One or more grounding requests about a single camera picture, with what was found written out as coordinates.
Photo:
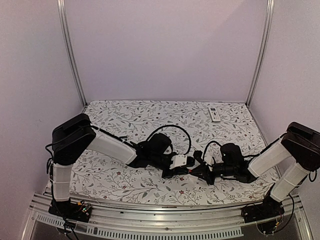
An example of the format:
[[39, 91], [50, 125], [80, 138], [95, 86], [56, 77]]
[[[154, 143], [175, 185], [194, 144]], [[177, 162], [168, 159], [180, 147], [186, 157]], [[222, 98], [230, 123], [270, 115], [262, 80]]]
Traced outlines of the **left aluminium frame post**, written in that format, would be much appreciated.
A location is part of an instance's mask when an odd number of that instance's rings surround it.
[[56, 2], [57, 2], [57, 10], [58, 10], [58, 15], [59, 15], [59, 20], [60, 20], [60, 25], [61, 25], [61, 30], [62, 30], [62, 36], [64, 39], [66, 54], [67, 54], [67, 58], [69, 61], [74, 84], [75, 84], [75, 87], [76, 87], [81, 104], [83, 106], [86, 106], [87, 100], [85, 97], [84, 89], [83, 89], [82, 82], [80, 79], [80, 75], [79, 75], [79, 71], [78, 71], [77, 63], [76, 63], [76, 58], [75, 58], [75, 54], [74, 54], [74, 50], [73, 50], [73, 46], [72, 46], [72, 40], [71, 40], [71, 35], [70, 35], [70, 31], [69, 31], [69, 26], [68, 26], [65, 1], [64, 0], [57, 0]]

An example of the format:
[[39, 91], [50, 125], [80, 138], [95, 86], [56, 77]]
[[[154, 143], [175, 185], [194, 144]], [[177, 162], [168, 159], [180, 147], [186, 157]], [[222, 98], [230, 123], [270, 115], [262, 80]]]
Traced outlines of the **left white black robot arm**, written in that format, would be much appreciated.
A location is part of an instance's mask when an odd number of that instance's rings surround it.
[[172, 141], [157, 131], [139, 143], [127, 142], [106, 130], [91, 124], [89, 116], [81, 113], [52, 131], [51, 165], [48, 168], [53, 188], [55, 209], [63, 216], [74, 213], [74, 205], [69, 202], [69, 187], [73, 164], [86, 150], [98, 152], [121, 161], [131, 168], [152, 166], [162, 170], [163, 178], [183, 175], [194, 166], [195, 160], [188, 153], [178, 154], [172, 149]]

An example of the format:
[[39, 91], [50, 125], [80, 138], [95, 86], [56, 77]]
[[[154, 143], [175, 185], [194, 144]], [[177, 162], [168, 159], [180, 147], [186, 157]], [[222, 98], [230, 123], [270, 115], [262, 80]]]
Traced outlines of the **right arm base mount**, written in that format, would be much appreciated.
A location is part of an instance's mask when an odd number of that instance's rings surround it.
[[278, 202], [270, 196], [265, 197], [262, 203], [250, 203], [241, 209], [241, 216], [245, 223], [277, 217], [284, 213], [282, 202]]

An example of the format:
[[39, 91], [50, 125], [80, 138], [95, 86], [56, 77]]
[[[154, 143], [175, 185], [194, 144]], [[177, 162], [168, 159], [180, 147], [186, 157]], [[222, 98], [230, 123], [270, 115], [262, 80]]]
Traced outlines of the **aluminium frame post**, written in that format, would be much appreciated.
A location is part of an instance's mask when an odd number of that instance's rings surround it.
[[75, 87], [76, 87], [81, 104], [83, 106], [86, 106], [87, 100], [85, 97], [84, 89], [83, 89], [82, 82], [80, 79], [80, 75], [79, 75], [79, 71], [78, 71], [77, 63], [76, 63], [76, 58], [75, 58], [75, 54], [74, 54], [74, 50], [73, 50], [73, 46], [72, 46], [72, 40], [71, 40], [71, 35], [70, 35], [70, 31], [69, 31], [69, 26], [68, 26], [65, 1], [64, 0], [57, 0], [56, 2], [57, 2], [57, 10], [58, 10], [58, 15], [59, 15], [59, 20], [60, 20], [60, 25], [61, 25], [61, 30], [62, 30], [62, 36], [64, 39], [66, 54], [67, 54], [67, 58], [69, 61], [74, 84], [75, 84]]
[[266, 4], [265, 19], [263, 24], [263, 31], [262, 31], [261, 41], [260, 41], [259, 52], [258, 52], [249, 92], [245, 102], [248, 108], [250, 108], [252, 105], [255, 91], [258, 85], [259, 77], [261, 74], [263, 61], [267, 51], [268, 40], [270, 37], [272, 21], [273, 21], [274, 7], [275, 7], [275, 1], [268, 0]]

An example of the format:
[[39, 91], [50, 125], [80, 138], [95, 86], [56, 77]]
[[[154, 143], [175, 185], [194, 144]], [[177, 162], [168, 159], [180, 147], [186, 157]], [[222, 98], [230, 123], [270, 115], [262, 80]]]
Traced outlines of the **white air conditioner remote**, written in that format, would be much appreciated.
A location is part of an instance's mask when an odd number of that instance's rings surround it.
[[210, 114], [211, 120], [214, 123], [219, 123], [221, 121], [221, 118], [220, 118], [220, 115], [218, 113], [218, 110], [215, 107], [209, 107], [208, 110], [209, 110], [209, 114]]

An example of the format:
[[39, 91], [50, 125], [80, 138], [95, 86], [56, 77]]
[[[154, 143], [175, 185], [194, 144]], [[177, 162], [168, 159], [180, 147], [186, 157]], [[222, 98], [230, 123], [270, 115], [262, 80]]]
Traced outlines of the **right aluminium frame post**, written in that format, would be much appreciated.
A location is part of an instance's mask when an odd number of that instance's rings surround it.
[[260, 41], [259, 52], [258, 52], [249, 92], [245, 102], [248, 108], [250, 108], [252, 105], [255, 91], [258, 85], [259, 77], [261, 74], [263, 61], [267, 51], [268, 40], [270, 37], [272, 21], [273, 21], [274, 7], [275, 7], [275, 1], [268, 0], [266, 4], [265, 19], [263, 24], [263, 31], [262, 31], [261, 41]]

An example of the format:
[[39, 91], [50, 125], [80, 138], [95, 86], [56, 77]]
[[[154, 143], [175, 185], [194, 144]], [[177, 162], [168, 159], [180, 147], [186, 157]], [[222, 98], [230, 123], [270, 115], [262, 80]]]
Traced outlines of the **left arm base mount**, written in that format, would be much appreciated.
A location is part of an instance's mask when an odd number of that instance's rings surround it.
[[85, 203], [84, 200], [73, 203], [70, 198], [66, 201], [57, 201], [53, 187], [51, 187], [51, 194], [52, 200], [48, 210], [50, 214], [67, 220], [89, 222], [92, 214], [92, 205], [90, 203]]

